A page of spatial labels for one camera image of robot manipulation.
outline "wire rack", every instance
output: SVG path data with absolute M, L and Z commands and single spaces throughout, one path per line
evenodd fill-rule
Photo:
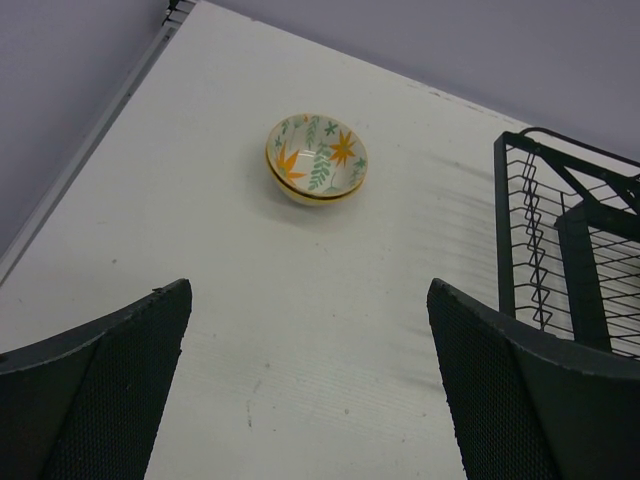
M 540 128 L 494 153 L 500 311 L 640 359 L 640 163 Z

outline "floral bowl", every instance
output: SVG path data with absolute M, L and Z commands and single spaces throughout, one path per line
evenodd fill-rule
M 267 139 L 266 157 L 280 188 L 314 205 L 355 193 L 369 163 L 362 141 L 349 127 L 311 113 L 278 123 Z

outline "scuff mark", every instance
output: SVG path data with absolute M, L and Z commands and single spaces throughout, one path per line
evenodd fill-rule
M 247 400 L 247 425 L 249 430 L 253 430 L 253 419 L 251 418 L 251 400 Z

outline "gold rim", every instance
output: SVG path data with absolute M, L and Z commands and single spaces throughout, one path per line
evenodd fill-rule
M 360 182 L 353 190 L 349 190 L 347 193 L 340 195 L 338 197 L 323 197 L 323 198 L 318 198 L 318 197 L 314 197 L 311 195 L 305 195 L 302 194 L 300 192 L 298 192 L 297 190 L 294 190 L 293 188 L 291 188 L 289 186 L 288 183 L 285 183 L 282 181 L 282 179 L 280 178 L 280 176 L 278 174 L 276 174 L 276 172 L 273 170 L 273 167 L 271 166 L 271 162 L 269 161 L 269 157 L 266 155 L 265 152 L 265 160 L 267 163 L 267 168 L 269 169 L 269 173 L 271 173 L 271 176 L 276 180 L 276 182 L 278 182 L 278 184 L 280 185 L 280 187 L 286 188 L 289 192 L 293 193 L 294 195 L 297 195 L 298 197 L 301 197 L 305 200 L 311 200 L 314 202 L 318 202 L 318 203 L 335 203 L 335 202 L 339 202 L 340 200 L 344 200 L 346 198 L 349 198 L 351 196 L 353 196 L 358 190 L 360 190 L 360 187 L 362 186 L 363 182 Z
M 360 145 L 362 145 L 362 149 L 364 150 L 364 154 L 365 154 L 365 157 L 366 157 L 366 160 L 367 160 L 367 166 L 366 166 L 366 168 L 365 168 L 364 174 L 362 175 L 362 178 L 360 178 L 360 180 L 358 181 L 358 183 L 356 183 L 356 184 L 354 185 L 354 187 L 353 187 L 353 188 L 351 188 L 350 190 L 347 190 L 346 192 L 341 193 L 341 194 L 339 194 L 339 195 L 331 195 L 331 194 L 326 194 L 326 195 L 325 195 L 325 194 L 322 194 L 322 193 L 317 193 L 317 194 L 313 193 L 313 194 L 312 194 L 312 193 L 309 193 L 309 191 L 308 191 L 308 190 L 303 190 L 303 189 L 301 189 L 301 188 L 297 188 L 297 187 L 295 186 L 295 184 L 290 184 L 290 183 L 288 183 L 288 182 L 286 181 L 286 179 L 283 179 L 283 178 L 280 176 L 280 174 L 277 172 L 277 170 L 275 170 L 275 169 L 273 168 L 273 159 L 272 159 L 272 158 L 271 158 L 271 156 L 269 155 L 269 148 L 268 148 L 268 145 L 269 145 L 269 139 L 271 138 L 271 135 L 273 134 L 273 132 L 274 132 L 274 131 L 276 131 L 276 130 L 280 127 L 280 125 L 282 124 L 282 122 L 284 122 L 285 120 L 292 119 L 292 118 L 294 118 L 294 117 L 298 117 L 298 116 L 300 116 L 300 115 L 309 115 L 309 116 L 317 115 L 317 116 L 319 116 L 319 117 L 324 117 L 324 118 L 326 118 L 326 119 L 328 119 L 328 120 L 333 120 L 334 122 L 339 123 L 339 124 L 341 124 L 341 125 L 344 125 L 346 128 L 348 128 L 349 130 L 351 130 L 351 132 L 352 132 L 352 133 L 355 135 L 355 137 L 358 139 L 358 141 L 360 142 Z M 357 134 L 357 133 L 356 133 L 356 132 L 355 132 L 355 131 L 354 131 L 354 130 L 349 126 L 349 125 L 347 125 L 346 123 L 341 122 L 340 120 L 338 120 L 338 119 L 336 119 L 336 118 L 333 118 L 333 117 L 331 117 L 331 116 L 329 116 L 329 115 L 323 115 L 323 114 L 321 114 L 321 113 L 309 113 L 309 112 L 306 112 L 306 113 L 297 113 L 297 114 L 295 114 L 295 115 L 289 115 L 289 116 L 287 116 L 287 117 L 283 118 L 282 120 L 280 120 L 278 123 L 276 123 L 276 125 L 275 125 L 275 126 L 271 129 L 271 131 L 269 132 L 269 135 L 267 136 L 267 143 L 266 143 L 266 144 L 265 144 L 265 146 L 264 146 L 264 152 L 265 152 L 265 155 L 266 155 L 266 157 L 267 157 L 267 163 L 269 164 L 269 169 L 271 170 L 271 172 L 272 172 L 274 175 L 276 175 L 276 176 L 278 177 L 278 179 L 281 181 L 281 183 L 283 183 L 283 184 L 284 184 L 284 185 L 285 185 L 289 190 L 294 191 L 294 192 L 298 193 L 299 195 L 302 195 L 303 197 L 312 198 L 312 199 L 315 199 L 315 200 L 327 200 L 327 199 L 330 199 L 330 198 L 342 198 L 342 197 L 344 197 L 345 195 L 349 195 L 350 193 L 355 192 L 356 190 L 358 190 L 358 189 L 362 186 L 362 184 L 364 183 L 364 179 L 365 179 L 365 178 L 366 178 L 366 176 L 367 176 L 367 172 L 369 171 L 369 152 L 367 152 L 367 147 L 364 145 L 364 143 L 363 143 L 362 139 L 358 136 L 358 134 Z

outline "green leaf pattern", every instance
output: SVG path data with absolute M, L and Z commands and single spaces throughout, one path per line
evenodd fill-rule
M 336 133 L 336 127 L 338 126 L 337 123 L 331 123 L 331 120 L 329 120 L 329 124 L 327 125 L 327 128 L 324 129 L 324 131 L 327 134 L 327 137 L 331 134 Z
M 324 192 L 322 193 L 340 193 L 340 189 L 334 187 L 333 185 L 331 185 L 329 188 L 327 188 Z
M 329 176 L 329 168 L 331 167 L 331 162 L 329 162 L 330 156 L 331 150 L 329 150 L 329 145 L 321 140 L 320 143 L 318 143 L 318 149 L 313 158 L 313 170 L 311 171 L 309 190 L 315 190 L 320 187 Z
M 351 178 L 349 179 L 349 186 L 355 187 L 358 183 L 358 180 L 362 177 L 364 172 L 364 167 L 367 166 L 367 161 L 360 157 L 360 159 L 353 164 L 353 173 L 351 174 Z
M 311 149 L 313 143 L 316 140 L 316 128 L 318 128 L 318 123 L 320 122 L 320 117 L 314 115 L 311 117 L 309 121 L 309 126 L 307 127 L 307 135 L 305 137 L 305 143 L 307 144 L 307 148 Z

